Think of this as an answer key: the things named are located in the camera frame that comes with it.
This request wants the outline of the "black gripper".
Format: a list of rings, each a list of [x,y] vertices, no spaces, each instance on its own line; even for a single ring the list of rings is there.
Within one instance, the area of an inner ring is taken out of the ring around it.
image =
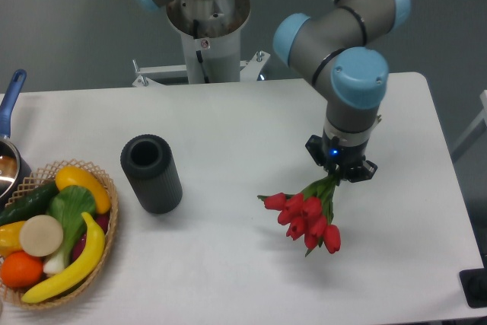
[[[368,134],[323,131],[323,137],[312,135],[305,148],[314,160],[328,173],[338,172],[337,186],[342,181],[359,183],[371,180],[377,165],[364,159]]]

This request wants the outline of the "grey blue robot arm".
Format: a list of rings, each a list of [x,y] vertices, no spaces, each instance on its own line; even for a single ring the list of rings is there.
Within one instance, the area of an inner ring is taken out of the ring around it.
[[[240,32],[250,0],[137,0],[164,9],[180,34],[192,84],[241,81]],[[306,147],[315,163],[339,180],[370,180],[376,165],[365,157],[389,67],[368,43],[403,24],[411,0],[333,0],[335,8],[313,19],[292,14],[273,37],[275,54],[327,102],[321,136]]]

